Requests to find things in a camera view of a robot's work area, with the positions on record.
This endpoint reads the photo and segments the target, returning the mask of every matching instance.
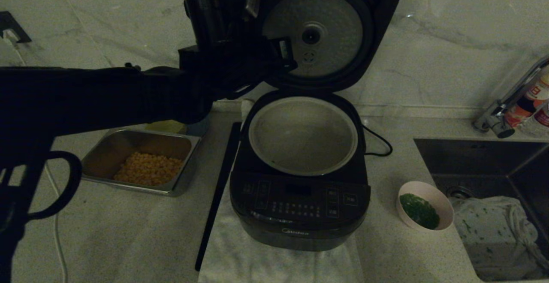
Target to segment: display screen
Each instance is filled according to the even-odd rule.
[[[310,196],[311,187],[306,185],[286,184],[286,194]]]

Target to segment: marble wall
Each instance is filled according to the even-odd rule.
[[[549,0],[401,0],[365,77],[341,95],[362,113],[470,115],[549,52],[548,8]],[[29,66],[177,66],[177,49],[194,44],[182,0],[0,0],[6,10],[33,38],[20,46]],[[2,44],[0,56],[0,66],[19,64]]]

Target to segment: bowl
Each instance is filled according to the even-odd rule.
[[[112,129],[82,160],[82,179],[133,191],[178,196],[184,193],[194,173],[194,150],[200,138],[158,131]],[[120,165],[134,152],[167,156],[183,161],[167,183],[147,186],[114,180]]]
[[[437,228],[434,230],[424,228],[412,220],[408,214],[406,214],[402,208],[402,204],[400,203],[400,196],[407,193],[412,193],[422,199],[425,199],[435,208],[435,211],[440,217],[439,226],[437,226]],[[453,223],[453,207],[447,197],[436,187],[433,187],[430,184],[422,183],[421,181],[410,181],[400,187],[398,197],[396,198],[396,210],[406,225],[422,232],[439,232],[447,229]]]
[[[335,172],[355,154],[359,138],[351,118],[313,97],[287,97],[262,107],[251,119],[248,138],[257,156],[290,175]]]

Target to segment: rice cooker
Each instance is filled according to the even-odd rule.
[[[298,67],[267,82],[253,105],[230,178],[232,207],[255,240],[330,250],[365,218],[370,200],[362,123],[333,92],[370,64],[398,0],[261,0],[256,30],[288,36]]]

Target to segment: midea logo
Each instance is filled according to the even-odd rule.
[[[289,229],[289,228],[283,228],[282,232],[285,233],[285,234],[308,236],[308,232],[300,232],[299,230],[292,230],[292,229]]]

